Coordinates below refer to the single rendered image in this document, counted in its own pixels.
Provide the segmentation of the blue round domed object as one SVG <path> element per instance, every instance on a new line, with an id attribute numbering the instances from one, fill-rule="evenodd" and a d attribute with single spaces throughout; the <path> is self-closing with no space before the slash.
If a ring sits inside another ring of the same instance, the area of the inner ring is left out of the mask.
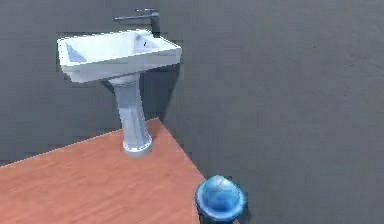
<path id="1" fill-rule="evenodd" d="M 198 185 L 194 201 L 199 224 L 235 224 L 244 211 L 247 198 L 237 184 L 215 175 Z"/>

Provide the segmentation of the dark grey sink faucet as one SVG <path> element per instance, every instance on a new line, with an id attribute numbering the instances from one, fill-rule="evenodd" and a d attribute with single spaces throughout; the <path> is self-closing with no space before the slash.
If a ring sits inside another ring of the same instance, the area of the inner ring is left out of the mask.
<path id="1" fill-rule="evenodd" d="M 154 8 L 143 8 L 143 9 L 136 9 L 136 12 L 140 12 L 140 15 L 117 16 L 113 18 L 113 21 L 120 23 L 128 20 L 149 19 L 152 35 L 156 38 L 159 38 L 161 34 L 159 11 Z"/>

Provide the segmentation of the white pedestal sink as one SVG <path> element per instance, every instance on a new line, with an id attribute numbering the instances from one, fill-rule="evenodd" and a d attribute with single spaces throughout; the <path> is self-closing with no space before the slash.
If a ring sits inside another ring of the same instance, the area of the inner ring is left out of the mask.
<path id="1" fill-rule="evenodd" d="M 147 29 L 62 37 L 59 65 L 74 83 L 109 82 L 115 92 L 123 132 L 123 150 L 139 157 L 151 150 L 140 94 L 140 77 L 150 70 L 177 65 L 182 47 Z"/>

